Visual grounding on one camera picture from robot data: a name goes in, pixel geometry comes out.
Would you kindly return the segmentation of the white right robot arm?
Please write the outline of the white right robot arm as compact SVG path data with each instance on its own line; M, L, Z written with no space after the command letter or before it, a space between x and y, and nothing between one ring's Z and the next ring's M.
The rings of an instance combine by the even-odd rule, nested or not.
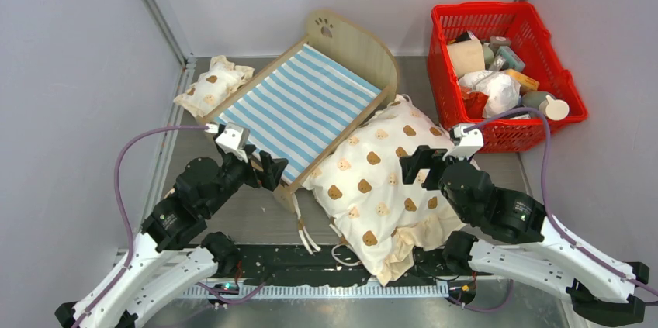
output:
M579 237L570 243L565 227L550 220L545 206L531 196L498 188L485 171L468 160L447 155L445 149L419 146L401 157L404 184L420 171L422 188L438 191L463 223L479 228L495 242L465 231L445 241L443 264L453 274L500 275L571 302L580 317L607 327L641 323L647 304L635 296L638 282L646 283L649 268L642 262L622 262L598 254Z

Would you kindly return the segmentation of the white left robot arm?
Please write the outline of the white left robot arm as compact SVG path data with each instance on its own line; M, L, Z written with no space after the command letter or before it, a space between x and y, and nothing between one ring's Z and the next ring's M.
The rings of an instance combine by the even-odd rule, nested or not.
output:
M207 234L185 259L157 275L161 266L207 228L206 222L243 185L274 190L288 164L260 152L261 168L232 153L218 164L208 157L187 163L176 178L173 192L161 200L142 222L125 254L102 282L78 302L66 302L55 311L62 327L142 327L175 296L215 274L232 275L240 253L229 236Z

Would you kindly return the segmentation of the large bear print cushion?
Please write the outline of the large bear print cushion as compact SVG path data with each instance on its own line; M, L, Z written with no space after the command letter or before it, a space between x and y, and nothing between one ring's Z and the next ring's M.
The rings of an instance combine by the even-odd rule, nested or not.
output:
M405 95L358 127L310 173L303 187L322 206L342 241L381 285L399 279L414 264L412 250L434 250L465 224L419 171L403 183L400 158L420 145L453 146Z

